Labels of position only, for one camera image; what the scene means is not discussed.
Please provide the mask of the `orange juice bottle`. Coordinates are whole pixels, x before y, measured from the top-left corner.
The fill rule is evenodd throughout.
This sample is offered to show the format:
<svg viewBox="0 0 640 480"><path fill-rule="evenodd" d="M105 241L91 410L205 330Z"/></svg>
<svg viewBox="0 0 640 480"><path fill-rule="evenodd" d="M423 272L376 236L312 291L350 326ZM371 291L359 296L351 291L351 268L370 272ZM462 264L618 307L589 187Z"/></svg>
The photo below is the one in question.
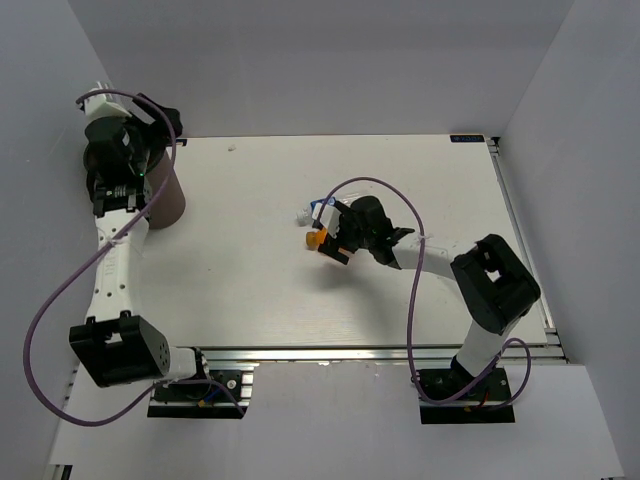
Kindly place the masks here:
<svg viewBox="0 0 640 480"><path fill-rule="evenodd" d="M318 250L325 243L327 236L328 231L326 228L308 231L305 235L306 247L312 251Z"/></svg>

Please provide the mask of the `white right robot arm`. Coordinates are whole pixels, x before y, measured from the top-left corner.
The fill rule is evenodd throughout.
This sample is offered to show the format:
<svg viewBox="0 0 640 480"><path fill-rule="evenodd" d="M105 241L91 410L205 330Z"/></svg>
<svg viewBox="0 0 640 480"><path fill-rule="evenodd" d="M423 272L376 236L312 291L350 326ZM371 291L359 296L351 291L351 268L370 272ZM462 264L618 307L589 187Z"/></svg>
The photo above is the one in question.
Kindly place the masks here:
<svg viewBox="0 0 640 480"><path fill-rule="evenodd" d="M472 322L452 360L452 388L466 399L486 389L484 369L541 296L537 281L502 236L489 234L464 252L454 243L436 243L415 229L393 225L371 195L350 203L317 202L311 219L318 233L307 241L309 247L344 265L351 254L365 250L383 266L455 282Z"/></svg>

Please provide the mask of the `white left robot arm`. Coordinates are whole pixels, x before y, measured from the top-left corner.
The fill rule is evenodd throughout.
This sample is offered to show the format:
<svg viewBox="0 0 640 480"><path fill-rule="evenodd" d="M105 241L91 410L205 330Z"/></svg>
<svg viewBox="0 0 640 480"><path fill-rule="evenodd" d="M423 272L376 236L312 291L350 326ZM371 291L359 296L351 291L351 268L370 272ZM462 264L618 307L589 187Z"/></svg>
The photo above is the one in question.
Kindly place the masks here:
<svg viewBox="0 0 640 480"><path fill-rule="evenodd" d="M100 387L141 380L176 382L188 398L211 387L201 352L170 345L144 316L140 266L147 234L174 225L186 197L167 151L182 133L180 114L143 94L145 122L101 87L81 103L88 125L83 164L101 256L83 324L69 343Z"/></svg>

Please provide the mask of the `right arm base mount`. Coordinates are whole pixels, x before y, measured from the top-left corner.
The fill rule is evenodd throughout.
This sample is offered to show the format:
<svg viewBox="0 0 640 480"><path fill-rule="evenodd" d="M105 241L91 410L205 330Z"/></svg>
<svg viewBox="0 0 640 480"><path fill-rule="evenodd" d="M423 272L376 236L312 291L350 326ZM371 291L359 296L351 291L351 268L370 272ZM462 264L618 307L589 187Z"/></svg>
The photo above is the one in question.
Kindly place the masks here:
<svg viewBox="0 0 640 480"><path fill-rule="evenodd" d="M444 400L463 388L463 379L449 368L417 371L422 389L433 400ZM511 405L498 408L511 398L503 368L496 368L462 397L445 405L419 401L422 425L513 424Z"/></svg>

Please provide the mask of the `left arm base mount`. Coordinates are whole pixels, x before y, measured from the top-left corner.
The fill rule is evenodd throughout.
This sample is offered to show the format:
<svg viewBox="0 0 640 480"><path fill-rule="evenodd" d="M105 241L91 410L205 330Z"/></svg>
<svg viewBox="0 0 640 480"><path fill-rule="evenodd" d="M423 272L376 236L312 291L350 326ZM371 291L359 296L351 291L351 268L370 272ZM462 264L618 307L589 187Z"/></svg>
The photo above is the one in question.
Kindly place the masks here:
<svg viewBox="0 0 640 480"><path fill-rule="evenodd" d="M171 384L154 390L147 409L147 417L241 419L249 405L253 372L243 369L211 370L210 376L229 391L241 411L216 384Z"/></svg>

